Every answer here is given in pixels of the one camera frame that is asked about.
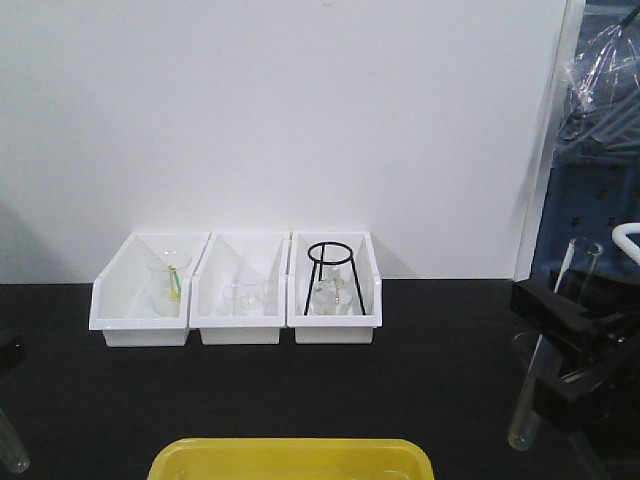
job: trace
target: black metal frame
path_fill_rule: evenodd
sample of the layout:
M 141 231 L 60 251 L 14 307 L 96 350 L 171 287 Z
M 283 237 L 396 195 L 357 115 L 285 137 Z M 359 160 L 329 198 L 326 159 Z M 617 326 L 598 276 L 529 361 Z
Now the black metal frame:
M 329 245 L 334 247 L 344 248 L 347 251 L 348 255 L 341 260 L 334 260 L 334 261 L 325 260 L 324 252 L 326 247 Z M 316 248 L 321 249 L 320 258 L 315 257 L 313 255 L 313 251 Z M 318 266 L 320 266 L 320 272 L 318 273 L 318 280 L 320 281 L 322 280 L 322 267 L 344 265 L 345 263 L 349 262 L 351 263 L 351 271 L 353 271 L 353 280 L 356 284 L 356 290 L 358 291 L 358 300 L 360 300 L 360 310 L 362 310 L 363 315 L 366 315 L 364 310 L 364 302 L 362 300 L 362 291 L 360 290 L 360 282 L 358 281 L 358 273 L 356 272 L 356 262 L 353 259 L 353 250 L 351 249 L 351 247 L 349 245 L 345 245 L 344 243 L 340 243 L 340 242 L 318 242 L 318 243 L 314 243 L 309 247 L 309 250 L 307 250 L 307 255 L 309 256 L 309 259 L 313 262 L 313 269 L 311 270 L 311 279 L 309 280 L 309 292 L 307 293 L 307 301 L 304 306 L 304 314 L 307 315 L 309 313 L 309 304 L 311 302 L 311 293 L 313 291 L 313 281 L 315 279 Z

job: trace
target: clear glass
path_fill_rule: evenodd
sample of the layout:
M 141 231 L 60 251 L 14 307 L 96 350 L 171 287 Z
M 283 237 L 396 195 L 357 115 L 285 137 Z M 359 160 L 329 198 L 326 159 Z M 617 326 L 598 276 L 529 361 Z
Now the clear glass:
M 352 295 L 337 267 L 325 267 L 324 278 L 315 282 L 311 295 L 314 315 L 346 315 Z
M 604 249 L 586 237 L 572 238 L 562 260 L 553 291 L 582 304 L 584 295 Z
M 176 251 L 156 253 L 147 263 L 151 302 L 159 315 L 177 317 L 180 314 L 182 282 L 190 264 L 191 256 Z
M 265 278 L 255 270 L 248 270 L 241 275 L 239 284 L 247 292 L 247 312 L 262 310 L 265 301 Z
M 223 316 L 243 317 L 249 312 L 249 293 L 247 288 L 234 282 L 222 289 Z

